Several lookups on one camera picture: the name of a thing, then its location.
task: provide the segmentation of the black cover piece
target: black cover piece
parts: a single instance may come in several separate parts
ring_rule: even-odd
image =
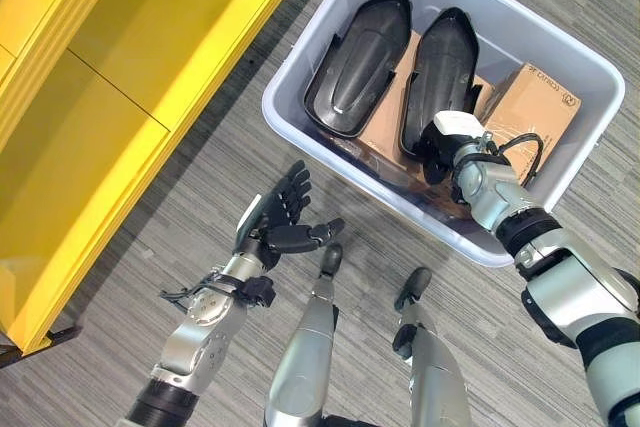
[[[344,38],[334,36],[305,94],[307,114],[337,136],[358,136],[391,84],[410,37],[409,0],[364,3]]]
[[[473,111],[473,76],[478,39],[467,15],[457,7],[443,11],[420,39],[414,71],[405,91],[400,147],[421,159],[420,138],[441,110]]]

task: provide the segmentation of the cardboard box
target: cardboard box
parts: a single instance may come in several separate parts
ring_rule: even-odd
[[[540,168],[580,108],[580,99],[542,70],[529,63],[499,84],[478,114],[493,133],[496,145],[527,132],[544,142]],[[524,180],[537,151],[536,142],[524,142],[506,151],[520,182]]]

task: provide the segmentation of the black rubber part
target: black rubber part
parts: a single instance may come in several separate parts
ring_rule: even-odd
[[[182,427],[197,402],[197,395],[152,379],[140,392],[126,418],[144,427]]]
[[[399,139],[405,154],[424,159],[423,132],[439,111],[473,111],[469,97],[473,96],[478,52],[471,21],[461,9],[444,10],[429,26],[416,49],[413,74],[405,89]]]
[[[505,219],[496,230],[496,238],[513,257],[533,239],[560,228],[543,208],[533,207]]]
[[[338,273],[338,270],[340,270],[341,262],[342,262],[342,246],[337,242],[331,245],[328,245],[324,249],[324,255],[322,256],[322,263],[320,264],[320,271],[324,275],[333,277]]]
[[[632,427],[627,423],[625,411],[640,404],[640,392],[621,400],[609,411],[609,427]]]
[[[576,344],[574,344],[569,337],[564,335],[562,331],[558,329],[553,322],[551,322],[549,317],[545,315],[542,309],[540,309],[527,289],[522,292],[520,299],[522,300],[522,305],[524,305],[527,313],[535,323],[538,324],[538,327],[542,329],[542,332],[544,332],[547,339],[551,342],[555,342],[556,344],[564,345],[565,347],[570,347],[572,349],[576,348]]]
[[[411,37],[409,0],[369,0],[334,36],[305,93],[307,115],[332,134],[358,136],[395,76]]]
[[[585,369],[601,353],[632,342],[640,342],[640,324],[625,317],[604,320],[584,330],[576,338]]]
[[[373,424],[361,422],[359,420],[349,420],[344,417],[338,417],[336,415],[330,415],[322,419],[320,427],[377,427]]]
[[[403,360],[407,360],[413,354],[411,343],[418,333],[418,327],[413,324],[404,324],[396,332],[391,347]]]
[[[338,308],[338,306],[334,305],[333,306],[333,330],[335,332],[336,328],[338,327],[338,317],[340,317],[340,309]]]
[[[406,300],[409,302],[417,302],[429,286],[433,274],[427,267],[418,267],[411,272],[411,275],[402,286],[400,294],[393,303],[393,307],[397,312],[402,312]]]

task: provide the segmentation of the robot forearm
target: robot forearm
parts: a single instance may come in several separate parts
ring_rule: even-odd
[[[539,207],[510,166],[474,160],[481,148],[467,144],[453,161],[454,184],[473,218],[514,257],[528,282],[524,306],[547,337],[580,350],[603,419],[640,426],[638,293]]]

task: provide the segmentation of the gray carpet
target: gray carpet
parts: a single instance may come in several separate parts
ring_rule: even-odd
[[[321,0],[285,0],[114,236],[77,291],[78,339],[0,371],[0,425],[109,426],[130,407],[180,315],[161,288],[226,262],[239,216],[295,159],[312,173],[305,219],[341,215],[346,259],[327,411],[409,425],[408,368],[390,348],[391,302],[418,265],[424,299],[460,363],[479,427],[598,426],[577,353],[547,342],[520,306],[514,269],[488,270],[420,233],[274,134],[263,89]],[[627,93],[555,209],[612,265],[639,273],[638,0],[519,0],[611,59]],[[270,379],[316,275],[319,253],[273,272],[278,297],[254,309],[191,426],[258,426]]]

